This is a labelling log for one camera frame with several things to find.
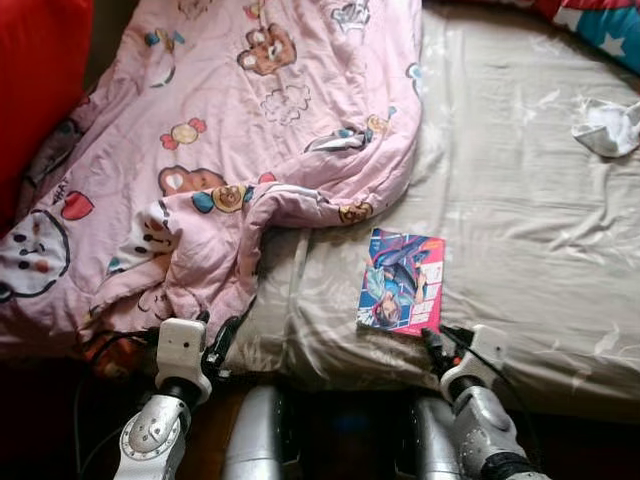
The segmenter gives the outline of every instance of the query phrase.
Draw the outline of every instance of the dark floor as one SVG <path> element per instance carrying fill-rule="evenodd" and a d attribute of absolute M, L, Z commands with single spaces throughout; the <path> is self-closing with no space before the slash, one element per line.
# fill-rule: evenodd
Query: dark floor
<path fill-rule="evenodd" d="M 0 477 L 3 480 L 72 479 L 72 404 L 84 366 L 55 360 L 37 368 L 0 366 L 4 413 L 0 436 Z M 225 445 L 250 381 L 229 384 L 194 416 L 187 453 L 178 480 L 218 478 Z M 82 453 L 137 410 L 148 379 L 124 385 L 91 380 L 83 389 L 80 419 Z M 303 449 L 306 477 L 320 479 L 388 479 L 397 458 L 399 406 L 408 393 L 317 394 L 292 396 L 299 424 L 305 429 L 298 443 Z M 520 439 L 531 446 L 522 418 L 514 414 Z M 554 480 L 638 478 L 640 427 L 536 416 L 546 473 Z M 113 478 L 117 468 L 116 442 L 108 443 L 87 470 L 85 478 Z"/>

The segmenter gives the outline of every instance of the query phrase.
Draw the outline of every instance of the white cloth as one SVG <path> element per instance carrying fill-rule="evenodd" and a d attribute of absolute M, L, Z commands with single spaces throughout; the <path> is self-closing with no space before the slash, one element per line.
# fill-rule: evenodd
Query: white cloth
<path fill-rule="evenodd" d="M 590 98 L 583 122 L 574 125 L 574 138 L 603 157 L 622 157 L 640 143 L 640 102 L 631 107 Z"/>

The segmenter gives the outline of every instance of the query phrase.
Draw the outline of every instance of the red fabric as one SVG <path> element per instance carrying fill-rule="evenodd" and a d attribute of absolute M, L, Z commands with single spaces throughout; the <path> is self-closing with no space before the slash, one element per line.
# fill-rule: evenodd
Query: red fabric
<path fill-rule="evenodd" d="M 20 174 L 82 95 L 92 0 L 0 0 L 0 236 Z"/>

